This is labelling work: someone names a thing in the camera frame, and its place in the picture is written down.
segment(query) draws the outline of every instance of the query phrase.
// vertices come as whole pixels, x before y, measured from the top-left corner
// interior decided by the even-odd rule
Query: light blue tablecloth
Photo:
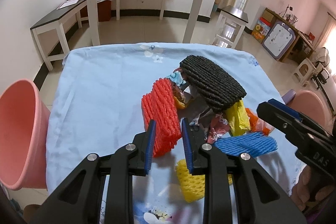
[[[141,98],[188,55],[202,55],[233,76],[246,90],[246,107],[282,101],[256,59],[246,52],[200,44],[139,43],[80,48],[64,59],[47,136],[47,186],[51,193],[89,153],[114,153],[144,131]],[[278,150],[258,162],[290,192],[301,162],[285,135],[271,136]],[[150,174],[133,179],[136,223],[202,223],[203,200],[186,203],[174,167],[184,158],[182,139],[171,153],[153,160]]]

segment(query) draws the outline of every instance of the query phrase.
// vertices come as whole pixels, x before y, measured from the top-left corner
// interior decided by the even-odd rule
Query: plastic container
[[[49,115],[30,80],[16,81],[1,95],[0,181],[7,188],[46,188]]]

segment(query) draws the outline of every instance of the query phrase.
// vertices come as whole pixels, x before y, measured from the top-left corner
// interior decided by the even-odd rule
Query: black bench top
[[[232,7],[231,5],[226,6],[222,9],[220,8],[220,10],[223,11],[223,12],[226,12],[226,13],[228,13],[228,14],[230,14],[230,15],[232,15],[232,16],[234,16],[234,17],[236,17],[236,18],[238,18],[238,19],[240,19],[240,20],[242,20],[246,23],[249,23],[249,20],[247,18],[247,13],[244,13],[243,11],[238,10],[235,7]]]
[[[68,12],[70,12],[73,8],[77,7],[78,5],[83,3],[84,1],[86,1],[86,0],[79,0],[76,4],[64,7],[62,9],[53,10],[52,12],[47,14],[44,18],[42,18],[37,23],[35,23],[35,25],[33,27],[31,27],[30,29],[33,30],[33,29],[36,29],[36,28],[41,27],[43,25],[47,25],[51,22],[54,22],[54,21],[57,21],[57,20],[61,19]]]

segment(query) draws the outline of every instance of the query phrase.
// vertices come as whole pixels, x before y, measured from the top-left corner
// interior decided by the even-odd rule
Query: curtain
[[[314,48],[326,47],[329,51],[330,63],[327,70],[336,82],[336,20],[329,15],[327,24]]]

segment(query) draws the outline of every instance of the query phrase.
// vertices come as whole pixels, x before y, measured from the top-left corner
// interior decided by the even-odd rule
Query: white paper
[[[64,7],[68,7],[70,5],[76,4],[77,2],[79,2],[79,0],[68,0],[66,2],[64,2],[60,7],[57,8],[58,9],[62,9]]]

